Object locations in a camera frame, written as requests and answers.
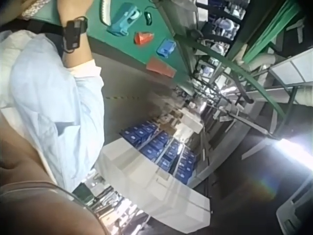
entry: green pipe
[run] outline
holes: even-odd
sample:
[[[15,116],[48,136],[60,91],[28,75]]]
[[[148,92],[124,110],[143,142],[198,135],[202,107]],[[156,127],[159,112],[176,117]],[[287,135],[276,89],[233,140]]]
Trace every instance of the green pipe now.
[[[234,64],[233,62],[231,62],[224,56],[218,54],[217,52],[211,50],[210,48],[200,43],[197,43],[191,39],[188,39],[185,36],[176,34],[174,36],[174,39],[182,44],[185,44],[186,46],[189,46],[189,47],[192,47],[192,48],[195,48],[195,49],[198,49],[207,53],[209,56],[219,60],[223,65],[229,67],[234,72],[242,75],[256,90],[259,91],[259,93],[272,105],[273,109],[275,109],[281,117],[285,116],[283,109],[268,95],[266,90],[251,76],[251,74],[247,73],[240,66]]]

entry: stack of boxes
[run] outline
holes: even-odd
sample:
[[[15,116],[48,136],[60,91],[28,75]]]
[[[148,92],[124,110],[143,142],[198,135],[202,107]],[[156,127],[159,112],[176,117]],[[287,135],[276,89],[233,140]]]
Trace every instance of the stack of boxes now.
[[[169,140],[169,135],[161,131],[155,138],[153,138],[147,145],[140,149],[140,152],[145,155],[149,160],[155,162],[161,152],[164,150],[167,142]]]
[[[140,147],[157,131],[157,125],[149,121],[137,126],[127,128],[121,132],[121,136],[135,148]]]
[[[157,165],[169,172],[179,154],[181,143],[167,132],[157,133],[158,131],[156,124],[146,121],[122,131],[121,135],[150,161],[155,163],[159,159]],[[174,177],[185,185],[192,176],[195,159],[195,155],[187,147],[180,153]]]
[[[166,172],[169,172],[175,158],[177,157],[179,145],[180,143],[178,140],[174,139],[157,164]]]
[[[195,155],[189,149],[185,148],[178,161],[177,171],[174,177],[186,185],[192,176],[195,160]]]

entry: floor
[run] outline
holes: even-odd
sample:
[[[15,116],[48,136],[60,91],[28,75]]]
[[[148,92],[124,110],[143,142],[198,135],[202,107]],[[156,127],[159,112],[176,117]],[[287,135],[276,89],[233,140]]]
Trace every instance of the floor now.
[[[93,57],[102,68],[105,144],[109,144],[120,137],[122,129],[160,114],[160,108],[148,99],[151,92],[167,95],[172,91],[140,70],[99,54]]]

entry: red object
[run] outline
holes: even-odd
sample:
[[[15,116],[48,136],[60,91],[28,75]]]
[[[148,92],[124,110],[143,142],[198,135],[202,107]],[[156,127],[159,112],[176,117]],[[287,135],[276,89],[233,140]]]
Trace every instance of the red object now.
[[[149,42],[151,42],[154,38],[154,34],[153,33],[143,33],[143,32],[139,32],[135,34],[135,43],[137,45],[145,45]]]
[[[160,73],[170,78],[173,78],[176,74],[176,69],[154,56],[150,58],[149,62],[146,65],[146,69]]]

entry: hand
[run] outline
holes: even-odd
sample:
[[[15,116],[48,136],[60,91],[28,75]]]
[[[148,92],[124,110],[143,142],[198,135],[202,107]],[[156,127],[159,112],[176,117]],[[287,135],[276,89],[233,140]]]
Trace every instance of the hand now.
[[[86,16],[93,0],[57,0],[58,12],[62,26],[80,16]]]

